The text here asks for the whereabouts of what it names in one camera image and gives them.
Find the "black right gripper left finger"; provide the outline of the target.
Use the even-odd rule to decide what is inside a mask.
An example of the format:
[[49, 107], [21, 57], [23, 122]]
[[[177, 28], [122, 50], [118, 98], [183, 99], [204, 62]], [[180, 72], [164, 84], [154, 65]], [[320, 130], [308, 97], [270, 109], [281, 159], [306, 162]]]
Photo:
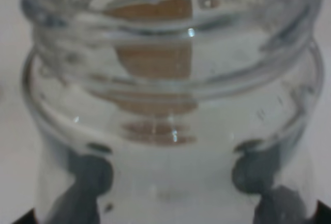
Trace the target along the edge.
[[16, 223], [101, 223], [98, 198], [111, 190], [113, 168], [107, 160], [82, 155], [64, 174], [40, 168], [35, 208]]

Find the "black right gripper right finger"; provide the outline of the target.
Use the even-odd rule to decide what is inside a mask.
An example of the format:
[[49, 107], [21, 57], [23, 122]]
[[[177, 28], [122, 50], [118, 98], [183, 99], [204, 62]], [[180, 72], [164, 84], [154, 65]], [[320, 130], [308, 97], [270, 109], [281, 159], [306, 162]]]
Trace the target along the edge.
[[246, 141], [234, 151], [241, 153], [232, 169], [232, 182], [242, 193], [260, 195], [253, 223], [330, 223], [330, 207], [318, 202], [308, 217], [299, 193], [285, 186], [273, 187], [282, 165], [280, 144], [258, 150], [261, 141]]

